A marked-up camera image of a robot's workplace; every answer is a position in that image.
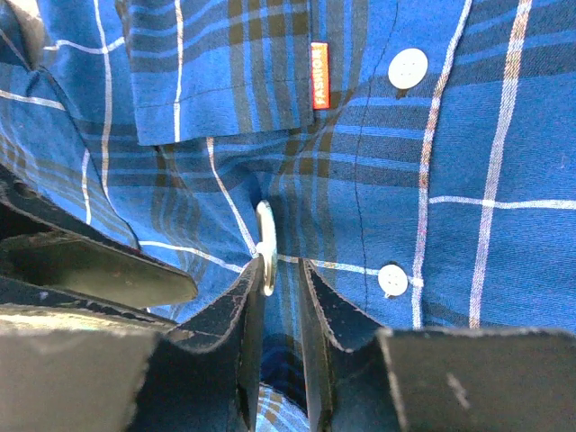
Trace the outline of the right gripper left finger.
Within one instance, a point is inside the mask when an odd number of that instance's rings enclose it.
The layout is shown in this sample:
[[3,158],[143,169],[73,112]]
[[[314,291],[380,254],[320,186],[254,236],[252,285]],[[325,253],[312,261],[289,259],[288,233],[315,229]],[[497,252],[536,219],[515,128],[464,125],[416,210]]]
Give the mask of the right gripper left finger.
[[4,431],[251,431],[264,263],[182,324],[76,292],[1,281]]

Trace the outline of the light blue round brooch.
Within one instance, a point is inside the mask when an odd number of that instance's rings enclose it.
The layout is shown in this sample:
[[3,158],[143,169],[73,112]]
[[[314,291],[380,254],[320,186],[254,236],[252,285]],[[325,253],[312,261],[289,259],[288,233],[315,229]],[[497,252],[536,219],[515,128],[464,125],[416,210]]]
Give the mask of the light blue round brooch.
[[262,200],[256,207],[256,219],[260,241],[256,244],[256,252],[264,260],[264,295],[270,297],[275,290],[277,272],[277,238],[275,217],[270,203]]

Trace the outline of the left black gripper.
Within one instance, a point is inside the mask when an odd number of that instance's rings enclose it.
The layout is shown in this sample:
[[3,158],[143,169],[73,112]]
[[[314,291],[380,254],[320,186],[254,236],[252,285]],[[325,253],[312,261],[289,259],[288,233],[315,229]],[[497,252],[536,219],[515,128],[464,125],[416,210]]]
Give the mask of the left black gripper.
[[188,302],[193,279],[140,258],[1,169],[1,305],[94,313],[128,322]]

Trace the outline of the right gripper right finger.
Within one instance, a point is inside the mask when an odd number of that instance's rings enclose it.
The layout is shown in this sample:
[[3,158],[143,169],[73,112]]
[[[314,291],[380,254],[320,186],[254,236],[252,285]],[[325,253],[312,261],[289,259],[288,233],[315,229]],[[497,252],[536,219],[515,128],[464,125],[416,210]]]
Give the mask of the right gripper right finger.
[[575,337],[544,328],[398,330],[300,270],[313,431],[572,431]]

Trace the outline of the blue plaid shirt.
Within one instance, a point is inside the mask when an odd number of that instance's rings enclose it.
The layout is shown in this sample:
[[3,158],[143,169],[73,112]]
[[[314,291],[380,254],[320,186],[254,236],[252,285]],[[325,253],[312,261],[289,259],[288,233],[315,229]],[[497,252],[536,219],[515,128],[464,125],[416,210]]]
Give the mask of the blue plaid shirt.
[[303,431],[299,258],[395,329],[575,329],[572,1],[4,1],[1,162],[219,297],[274,213],[256,427]]

